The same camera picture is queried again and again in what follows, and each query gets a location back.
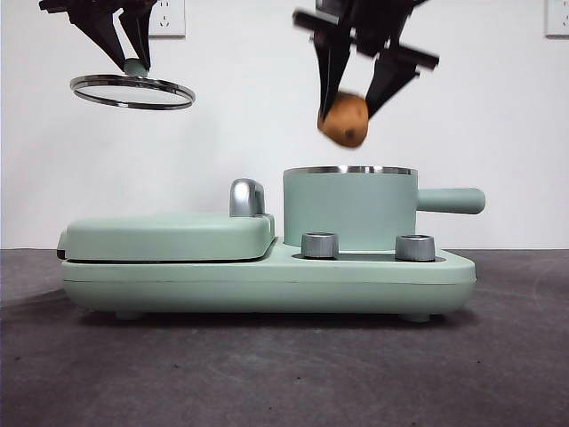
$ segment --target green pot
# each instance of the green pot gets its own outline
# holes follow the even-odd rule
[[[319,166],[284,171],[284,242],[302,234],[336,233],[343,251],[395,248],[415,234],[416,212],[479,214],[479,189],[417,188],[417,171],[402,167]]]

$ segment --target pot handle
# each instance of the pot handle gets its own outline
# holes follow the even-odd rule
[[[449,214],[480,214],[486,197],[480,189],[420,189],[417,210]]]

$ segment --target silver handle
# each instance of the silver handle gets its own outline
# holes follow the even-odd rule
[[[255,216],[264,213],[263,186],[247,178],[234,180],[229,195],[229,216]]]

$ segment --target potato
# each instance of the potato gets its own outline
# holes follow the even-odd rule
[[[318,130],[342,147],[351,149],[364,142],[368,122],[365,99],[352,93],[338,92],[326,120],[318,113]]]

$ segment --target electrical outlet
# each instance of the electrical outlet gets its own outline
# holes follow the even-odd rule
[[[545,37],[569,38],[569,0],[545,0]]]
[[[150,14],[151,37],[185,37],[186,5],[185,0],[158,0]]]

